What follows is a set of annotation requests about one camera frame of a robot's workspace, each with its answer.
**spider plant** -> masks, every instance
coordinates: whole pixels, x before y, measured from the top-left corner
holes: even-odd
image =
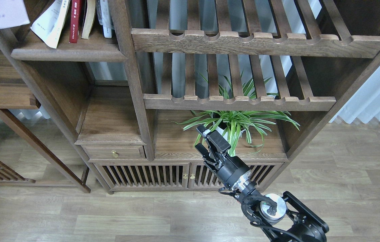
[[[228,99],[232,95],[231,82],[227,78],[227,76],[223,76],[223,77],[227,81],[229,88],[227,89],[219,85],[219,93],[225,99]],[[271,78],[266,78],[264,80],[265,84],[270,80]],[[252,98],[252,99],[256,98],[256,91],[254,89],[254,81],[252,78],[247,83],[245,83],[242,88],[243,88],[243,92],[245,96],[248,96],[249,98]],[[277,96],[278,94],[267,93],[267,95]],[[296,121],[290,118],[291,114],[289,112],[281,112],[281,111],[208,110],[208,111],[202,111],[199,113],[192,111],[192,113],[195,115],[194,118],[190,118],[182,123],[177,123],[177,122],[175,123],[186,124],[186,126],[183,128],[184,130],[188,130],[191,127],[202,124],[211,131],[214,131],[215,129],[217,129],[217,127],[219,127],[222,124],[223,130],[224,130],[222,135],[225,136],[225,134],[227,133],[227,142],[231,146],[230,150],[228,151],[228,154],[230,156],[235,155],[235,149],[238,144],[239,138],[241,136],[241,130],[245,131],[245,140],[247,141],[248,144],[250,144],[251,147],[263,147],[264,136],[268,135],[266,131],[272,132],[272,130],[267,126],[267,124],[276,124],[275,122],[273,122],[275,119],[291,122],[298,130],[300,126]],[[253,127],[261,136],[262,138],[261,144],[257,144],[257,145],[252,144],[251,133],[249,131],[250,127]],[[198,135],[196,138],[195,145],[199,143],[200,139],[201,139],[201,135]]]

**brass knob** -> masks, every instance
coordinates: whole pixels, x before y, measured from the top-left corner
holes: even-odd
[[[117,158],[117,157],[118,157],[118,153],[117,153],[115,150],[113,150],[113,151],[112,151],[112,156],[113,156],[114,158]]]

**red book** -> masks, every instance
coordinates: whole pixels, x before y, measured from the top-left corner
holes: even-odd
[[[69,43],[78,42],[79,12],[81,11],[80,5],[81,0],[72,0]]]

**black cable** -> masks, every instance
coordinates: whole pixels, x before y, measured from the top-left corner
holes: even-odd
[[[279,229],[279,228],[275,228],[275,227],[272,227],[272,226],[267,226],[267,225],[262,225],[262,224],[254,224],[252,222],[250,222],[250,224],[254,227],[257,227],[257,228],[261,228],[261,229],[267,229],[267,230],[274,230],[274,231],[277,231],[277,232],[280,232],[280,233],[283,233],[283,234],[286,234],[290,237],[292,237],[293,239],[297,240],[297,242],[303,242],[301,239],[299,239],[297,236],[295,236],[294,234],[288,232],[288,231],[285,231],[285,230],[282,230],[282,229]]]

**slatted cabinet door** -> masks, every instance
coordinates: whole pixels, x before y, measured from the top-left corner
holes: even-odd
[[[281,167],[282,162],[247,163],[251,169],[251,180],[257,183],[257,188],[265,189],[266,182]],[[188,188],[216,190],[223,187],[219,179],[202,163],[192,163]]]
[[[95,164],[111,192],[183,190],[188,187],[189,163]]]

